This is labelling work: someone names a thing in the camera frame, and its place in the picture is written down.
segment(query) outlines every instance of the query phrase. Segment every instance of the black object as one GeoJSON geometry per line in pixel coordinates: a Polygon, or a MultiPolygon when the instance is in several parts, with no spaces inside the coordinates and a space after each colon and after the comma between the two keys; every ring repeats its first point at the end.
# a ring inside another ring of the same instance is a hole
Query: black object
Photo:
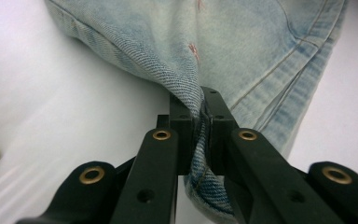
{"type": "MultiPolygon", "coordinates": [[[[308,175],[299,172],[261,133],[240,129],[217,91],[203,91],[207,162],[226,177],[239,223],[358,224],[358,174],[329,162],[314,164],[308,175]]],[[[104,162],[76,168],[41,217],[18,224],[174,223],[177,176],[188,173],[197,126],[174,96],[170,105],[136,159],[117,169],[104,162]]]]}

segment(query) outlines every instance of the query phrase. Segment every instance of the jeans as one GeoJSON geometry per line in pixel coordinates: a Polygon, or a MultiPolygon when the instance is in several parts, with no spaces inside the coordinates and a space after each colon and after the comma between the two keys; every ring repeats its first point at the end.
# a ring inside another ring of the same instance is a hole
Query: jeans
{"type": "Polygon", "coordinates": [[[199,125],[186,194],[234,223],[222,178],[206,164],[200,86],[220,91],[241,127],[290,152],[337,41],[345,0],[46,0],[60,29],[103,59],[175,94],[199,125]]]}

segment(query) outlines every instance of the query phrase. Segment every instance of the white surface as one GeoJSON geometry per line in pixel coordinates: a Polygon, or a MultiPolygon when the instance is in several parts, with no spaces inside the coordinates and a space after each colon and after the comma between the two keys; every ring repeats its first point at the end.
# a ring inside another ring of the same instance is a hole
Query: white surface
{"type": "MultiPolygon", "coordinates": [[[[64,36],[43,1],[0,0],[0,224],[40,215],[78,165],[134,156],[167,112],[165,90],[64,36]]],[[[326,160],[358,172],[358,1],[290,156],[326,160]]],[[[179,187],[176,223],[211,223],[179,187]]]]}

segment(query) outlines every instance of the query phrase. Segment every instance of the folded denim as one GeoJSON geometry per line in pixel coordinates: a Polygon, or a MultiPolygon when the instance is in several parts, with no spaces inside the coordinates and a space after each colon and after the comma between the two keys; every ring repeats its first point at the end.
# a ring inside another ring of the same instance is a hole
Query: folded denim
{"type": "Polygon", "coordinates": [[[58,26],[121,69],[175,94],[200,126],[186,194],[208,218],[235,223],[204,155],[200,86],[220,91],[241,127],[283,156],[339,36],[345,0],[46,0],[58,26]]]}

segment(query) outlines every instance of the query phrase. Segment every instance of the gold rivet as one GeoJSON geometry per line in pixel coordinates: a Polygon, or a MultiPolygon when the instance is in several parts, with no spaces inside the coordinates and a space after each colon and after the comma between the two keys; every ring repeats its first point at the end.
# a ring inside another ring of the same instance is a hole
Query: gold rivet
{"type": "Polygon", "coordinates": [[[80,175],[79,180],[82,184],[89,185],[89,184],[97,183],[103,178],[103,176],[104,176],[103,168],[101,168],[101,166],[94,166],[84,170],[83,173],[80,175]],[[87,174],[91,172],[97,172],[98,174],[93,178],[88,178],[87,174]]]}
{"type": "Polygon", "coordinates": [[[338,184],[348,185],[352,182],[352,178],[347,173],[333,166],[324,167],[322,173],[324,173],[325,177],[338,184]]]}
{"type": "Polygon", "coordinates": [[[242,131],[239,133],[239,136],[246,141],[254,141],[257,138],[257,134],[250,131],[242,131]]]}
{"type": "Polygon", "coordinates": [[[171,133],[165,130],[159,130],[153,133],[153,137],[159,141],[167,140],[171,137],[171,133]]]}

